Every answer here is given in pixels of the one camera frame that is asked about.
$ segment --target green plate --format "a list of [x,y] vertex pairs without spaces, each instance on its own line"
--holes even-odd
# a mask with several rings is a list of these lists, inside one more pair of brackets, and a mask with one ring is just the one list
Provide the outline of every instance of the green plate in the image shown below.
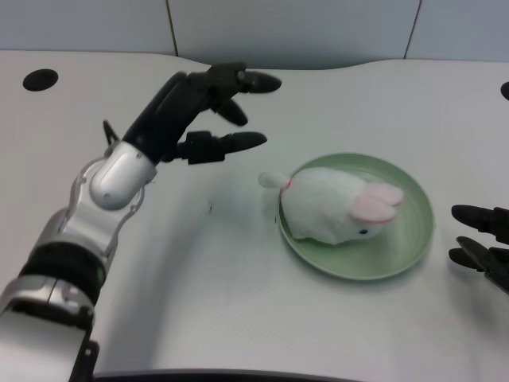
[[434,230],[431,203],[422,187],[408,173],[382,159],[362,154],[332,154],[306,163],[295,173],[312,167],[328,167],[355,173],[366,181],[384,181],[405,192],[398,217],[372,239],[338,245],[315,240],[295,240],[279,201],[279,227],[288,244],[305,261],[323,272],[344,279],[376,280],[412,267],[429,251]]

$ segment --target white plush rabbit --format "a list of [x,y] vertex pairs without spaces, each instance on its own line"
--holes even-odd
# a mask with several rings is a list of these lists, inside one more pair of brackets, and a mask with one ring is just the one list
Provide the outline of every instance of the white plush rabbit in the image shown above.
[[281,190],[281,204],[292,237],[327,244],[366,239],[396,218],[403,191],[387,183],[367,183],[344,171],[302,170],[293,178],[261,173],[260,185]]

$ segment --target pink bunny ear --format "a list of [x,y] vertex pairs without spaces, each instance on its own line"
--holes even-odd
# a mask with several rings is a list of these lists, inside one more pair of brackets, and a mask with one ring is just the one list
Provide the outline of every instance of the pink bunny ear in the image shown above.
[[387,205],[400,205],[405,197],[401,189],[387,183],[368,183],[363,194],[374,197]]
[[353,202],[350,215],[363,223],[382,224],[394,220],[396,210],[371,195],[363,193]]

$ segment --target table surface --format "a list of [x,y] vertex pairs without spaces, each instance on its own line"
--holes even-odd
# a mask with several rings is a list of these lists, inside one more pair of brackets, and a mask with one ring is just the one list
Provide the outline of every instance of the table surface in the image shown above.
[[[57,84],[28,92],[51,68]],[[0,287],[68,203],[78,171],[123,134],[177,71],[176,57],[0,52]],[[282,88],[238,95],[247,131],[268,142],[220,164],[159,166],[127,222],[96,309],[96,370],[243,368],[363,381],[501,381],[509,366],[509,298],[449,261],[455,238],[490,236],[450,216],[454,204],[507,206],[509,63],[392,60],[327,71],[270,71]],[[235,128],[211,112],[192,130]],[[354,283],[299,260],[274,223],[265,170],[358,152],[393,162],[429,194],[429,256],[404,274]]]

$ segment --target bunny tail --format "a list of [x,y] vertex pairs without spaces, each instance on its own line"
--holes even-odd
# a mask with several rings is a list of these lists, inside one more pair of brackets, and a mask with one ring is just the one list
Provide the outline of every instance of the bunny tail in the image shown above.
[[291,181],[291,177],[281,173],[261,173],[258,176],[258,183],[266,189],[287,189]]

